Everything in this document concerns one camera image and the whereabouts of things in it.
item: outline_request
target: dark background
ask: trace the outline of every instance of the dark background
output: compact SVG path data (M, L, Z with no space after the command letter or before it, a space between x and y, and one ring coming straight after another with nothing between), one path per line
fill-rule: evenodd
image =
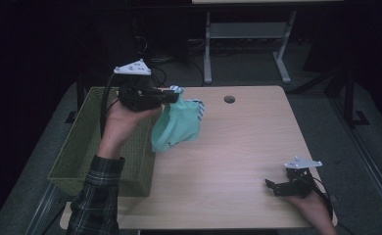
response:
M291 40L312 38L306 70L343 66L353 71L382 113L382 3L347 3L336 11L300 11ZM204 36L204 28L196 25L204 25L204 12L148 12L137 18L137 12L91 6L102 5L0 0L0 209L70 85L78 80L87 87L104 84L113 67L138 59L135 35L180 60L186 60L186 39Z

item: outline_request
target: white mount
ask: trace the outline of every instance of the white mount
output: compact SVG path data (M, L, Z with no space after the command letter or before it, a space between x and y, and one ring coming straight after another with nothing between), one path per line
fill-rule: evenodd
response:
M114 73L131 75L150 75L151 70L145 65L142 59L132 64L116 67Z
M317 167L317 166L322 166L322 162L302 159L302 158L299 158L298 156L295 156L295 159L293 161L285 164L286 168L295 168L295 169Z

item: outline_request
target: woven basket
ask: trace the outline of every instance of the woven basket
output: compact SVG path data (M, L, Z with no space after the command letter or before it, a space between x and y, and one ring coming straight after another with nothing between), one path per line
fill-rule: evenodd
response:
M92 87L78 113L72 130L56 159L48 179L67 194L75 196L83 187L84 178L100 143L100 107L103 87ZM108 105L117 97L111 89ZM125 164L119 184L119 195L147 197L151 191L155 153L151 131L158 117L147 117L123 146L120 155Z

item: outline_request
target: floor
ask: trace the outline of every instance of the floor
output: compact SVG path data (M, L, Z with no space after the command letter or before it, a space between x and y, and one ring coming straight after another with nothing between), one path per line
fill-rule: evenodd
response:
M284 62L293 81L283 84L271 55L276 42L261 43L256 47L224 47L212 58L214 81L211 86L279 85L292 90L319 75L303 71L309 48L308 43L288 46ZM201 86L203 57L196 55L190 62L192 64L172 62L158 66L167 74L165 85ZM340 223L355 234L382 234L382 194L363 157L369 154L382 172L382 116L368 93L356 85L355 110L362 111L370 125L357 126L354 130L348 128L340 115L343 95L336 99L327 98L323 93L326 84L325 80L302 94L288 95L288 100L312 157L323 162L318 172L332 196ZM0 234L41 234L43 231L45 234L65 234L59 226L59 217L61 208L72 198L52 187L46 178L72 128L66 119L75 110L73 85L63 97L0 212ZM365 149L358 147L357 138ZM349 234L340 223L337 226L339 234ZM311 228L277 232L280 235L316 234ZM219 234L230 233L264 234L260 230Z

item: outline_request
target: plaid shirt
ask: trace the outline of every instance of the plaid shirt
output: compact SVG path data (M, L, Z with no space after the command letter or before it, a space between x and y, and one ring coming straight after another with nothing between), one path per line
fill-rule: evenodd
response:
M72 201L67 234L119 234L118 192L124 159L94 157L83 190Z

